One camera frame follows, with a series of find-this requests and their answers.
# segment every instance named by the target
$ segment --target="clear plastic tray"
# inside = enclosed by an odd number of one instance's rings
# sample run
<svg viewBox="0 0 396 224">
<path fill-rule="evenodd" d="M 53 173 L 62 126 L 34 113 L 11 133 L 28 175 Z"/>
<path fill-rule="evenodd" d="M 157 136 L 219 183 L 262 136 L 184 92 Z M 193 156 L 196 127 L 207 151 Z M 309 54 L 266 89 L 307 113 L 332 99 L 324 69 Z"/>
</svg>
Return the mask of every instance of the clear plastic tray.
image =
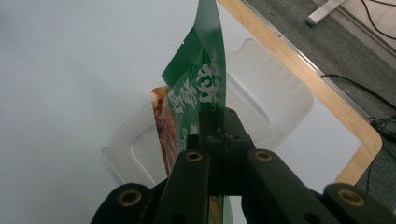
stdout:
<svg viewBox="0 0 396 224">
<path fill-rule="evenodd" d="M 310 90 L 261 44 L 248 39 L 228 53 L 227 101 L 259 148 L 276 150 L 313 106 Z M 166 178 L 152 106 L 129 120 L 103 147 L 125 183 L 154 187 Z"/>
</svg>

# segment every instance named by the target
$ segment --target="wooden table edge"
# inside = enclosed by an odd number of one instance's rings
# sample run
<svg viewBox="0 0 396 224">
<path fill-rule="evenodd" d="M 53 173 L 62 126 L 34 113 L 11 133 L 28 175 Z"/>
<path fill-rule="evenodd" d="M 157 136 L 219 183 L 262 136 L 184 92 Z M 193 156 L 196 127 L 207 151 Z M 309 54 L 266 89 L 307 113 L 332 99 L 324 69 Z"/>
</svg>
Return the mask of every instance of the wooden table edge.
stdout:
<svg viewBox="0 0 396 224">
<path fill-rule="evenodd" d="M 263 46 L 361 140 L 361 147 L 334 180 L 355 185 L 382 147 L 379 134 L 288 43 L 241 0 L 218 0 Z"/>
</svg>

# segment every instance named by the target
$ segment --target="floor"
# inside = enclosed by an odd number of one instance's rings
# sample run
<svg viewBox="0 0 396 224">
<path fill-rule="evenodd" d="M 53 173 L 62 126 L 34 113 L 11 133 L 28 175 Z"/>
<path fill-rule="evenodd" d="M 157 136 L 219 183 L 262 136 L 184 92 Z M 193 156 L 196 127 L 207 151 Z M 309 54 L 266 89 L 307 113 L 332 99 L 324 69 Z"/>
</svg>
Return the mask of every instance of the floor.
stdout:
<svg viewBox="0 0 396 224">
<path fill-rule="evenodd" d="M 373 38 L 372 30 L 364 29 L 367 21 L 354 21 L 363 18 L 364 11 L 358 3 L 346 0 L 338 10 L 323 19 L 317 26 L 309 27 L 305 18 L 314 12 L 325 0 L 244 0 L 261 16 L 271 22 L 296 48 L 316 65 L 323 74 L 335 74 L 330 77 L 342 93 L 353 100 L 357 110 L 368 121 L 375 121 L 375 127 L 381 134 L 396 132 L 396 56 L 392 52 L 393 42 L 384 47 Z M 394 3 L 394 0 L 383 0 Z M 391 35 L 395 35 L 396 24 L 383 6 L 373 7 L 372 1 L 365 0 L 374 15 L 375 24 Z M 379 20 L 376 15 L 386 14 L 387 20 Z M 384 100 L 363 91 L 356 84 L 345 81 L 351 79 L 377 93 Z M 383 147 L 371 168 L 361 177 L 357 186 L 368 189 L 369 193 L 389 210 L 396 208 L 396 142 L 383 139 Z"/>
</svg>

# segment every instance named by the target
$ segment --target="green snack package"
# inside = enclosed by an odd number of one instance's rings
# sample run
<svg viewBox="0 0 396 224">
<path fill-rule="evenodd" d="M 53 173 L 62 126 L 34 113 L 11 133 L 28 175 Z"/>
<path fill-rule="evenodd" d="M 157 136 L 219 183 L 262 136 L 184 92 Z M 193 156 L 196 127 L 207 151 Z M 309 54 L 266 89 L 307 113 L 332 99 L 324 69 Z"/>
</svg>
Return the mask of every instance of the green snack package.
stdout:
<svg viewBox="0 0 396 224">
<path fill-rule="evenodd" d="M 213 107 L 224 124 L 225 53 L 215 0 L 200 0 L 195 23 L 163 72 L 170 88 L 163 102 L 163 137 L 168 171 L 198 134 L 198 113 Z"/>
</svg>

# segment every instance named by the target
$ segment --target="table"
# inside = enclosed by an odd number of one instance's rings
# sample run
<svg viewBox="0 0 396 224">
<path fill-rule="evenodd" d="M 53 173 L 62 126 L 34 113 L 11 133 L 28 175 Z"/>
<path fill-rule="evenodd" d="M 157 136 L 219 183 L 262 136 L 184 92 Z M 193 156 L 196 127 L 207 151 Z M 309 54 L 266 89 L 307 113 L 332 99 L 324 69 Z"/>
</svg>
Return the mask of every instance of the table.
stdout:
<svg viewBox="0 0 396 224">
<path fill-rule="evenodd" d="M 376 132 L 242 2 L 220 2 L 359 137 L 337 179 L 356 182 L 380 149 Z M 100 147 L 163 85 L 196 4 L 1 3 L 0 223 L 90 222 L 121 184 Z"/>
</svg>

